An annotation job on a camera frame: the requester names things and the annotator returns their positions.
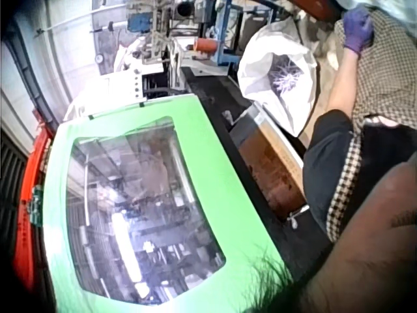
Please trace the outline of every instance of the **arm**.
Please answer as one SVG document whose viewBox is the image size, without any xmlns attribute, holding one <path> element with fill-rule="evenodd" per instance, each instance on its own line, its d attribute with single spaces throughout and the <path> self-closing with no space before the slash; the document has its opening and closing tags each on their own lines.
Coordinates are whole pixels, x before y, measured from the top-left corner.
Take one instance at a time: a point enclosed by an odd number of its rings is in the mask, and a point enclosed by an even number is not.
<svg viewBox="0 0 417 313">
<path fill-rule="evenodd" d="M 349 119 L 352 118 L 356 99 L 358 59 L 359 55 L 355 52 L 348 48 L 344 49 L 343 59 L 336 74 L 327 106 L 327 111 L 340 110 Z"/>
<path fill-rule="evenodd" d="M 333 90 L 330 94 L 327 111 L 340 110 L 351 119 L 356 100 L 358 60 L 363 48 L 373 36 L 372 19 L 362 6 L 346 12 L 343 17 L 345 29 L 345 49 Z"/>
</svg>

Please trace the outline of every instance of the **white panel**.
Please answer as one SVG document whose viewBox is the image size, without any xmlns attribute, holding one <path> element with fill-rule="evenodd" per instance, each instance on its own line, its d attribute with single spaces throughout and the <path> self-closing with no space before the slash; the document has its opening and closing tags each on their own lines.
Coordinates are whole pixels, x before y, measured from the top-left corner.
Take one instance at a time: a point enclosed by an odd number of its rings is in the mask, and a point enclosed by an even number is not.
<svg viewBox="0 0 417 313">
<path fill-rule="evenodd" d="M 91 11 L 91 2 L 86 0 L 50 1 L 52 25 Z M 100 75 L 94 61 L 91 15 L 69 22 L 53 30 L 53 38 L 59 64 L 68 88 L 75 98 L 87 81 Z"/>
<path fill-rule="evenodd" d="M 14 133 L 14 138 L 18 141 L 17 144 L 30 151 L 33 138 L 36 137 L 38 121 L 32 113 L 34 106 L 20 78 L 18 69 L 3 42 L 1 43 L 1 89 L 10 102 L 8 103 L 6 99 L 1 97 L 1 122 Z"/>
<path fill-rule="evenodd" d="M 58 119 L 58 122 L 61 122 L 69 101 L 65 95 L 51 56 L 48 35 L 44 33 L 40 36 L 35 36 L 37 29 L 46 28 L 44 0 L 27 1 L 25 4 L 28 7 L 22 7 L 21 10 L 17 11 L 15 18 L 22 32 L 36 80 L 44 94 L 46 102 Z"/>
</svg>

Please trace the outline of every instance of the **nitrile glove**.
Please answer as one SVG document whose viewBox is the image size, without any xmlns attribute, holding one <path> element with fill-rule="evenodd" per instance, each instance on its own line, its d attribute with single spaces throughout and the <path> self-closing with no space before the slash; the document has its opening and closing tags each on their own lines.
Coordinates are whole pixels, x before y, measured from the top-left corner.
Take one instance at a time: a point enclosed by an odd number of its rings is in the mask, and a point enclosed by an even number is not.
<svg viewBox="0 0 417 313">
<path fill-rule="evenodd" d="M 368 10 L 359 5 L 347 11 L 343 17 L 343 27 L 346 36 L 344 47 L 360 55 L 373 37 L 373 23 Z"/>
</svg>

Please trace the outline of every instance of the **white plastic bag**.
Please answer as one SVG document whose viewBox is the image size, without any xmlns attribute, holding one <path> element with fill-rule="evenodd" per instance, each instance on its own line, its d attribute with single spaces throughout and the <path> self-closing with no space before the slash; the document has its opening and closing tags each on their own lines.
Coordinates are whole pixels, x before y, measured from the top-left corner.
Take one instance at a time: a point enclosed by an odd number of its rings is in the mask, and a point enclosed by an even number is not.
<svg viewBox="0 0 417 313">
<path fill-rule="evenodd" d="M 274 54 L 287 55 L 302 71 L 295 86 L 279 97 L 268 78 Z M 251 38 L 239 64 L 239 87 L 245 98 L 262 105 L 277 124 L 297 137 L 314 105 L 316 66 L 312 52 L 300 43 L 293 19 L 288 18 L 264 26 Z"/>
</svg>

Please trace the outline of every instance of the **machine window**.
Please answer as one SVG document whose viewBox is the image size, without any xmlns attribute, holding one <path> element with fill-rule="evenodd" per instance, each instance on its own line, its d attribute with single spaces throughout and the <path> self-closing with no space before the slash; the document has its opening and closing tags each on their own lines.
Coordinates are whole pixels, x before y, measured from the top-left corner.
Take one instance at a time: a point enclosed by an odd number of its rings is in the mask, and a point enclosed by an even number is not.
<svg viewBox="0 0 417 313">
<path fill-rule="evenodd" d="M 159 305 L 225 264 L 169 117 L 118 137 L 78 139 L 66 217 L 78 282 L 103 297 Z"/>
</svg>

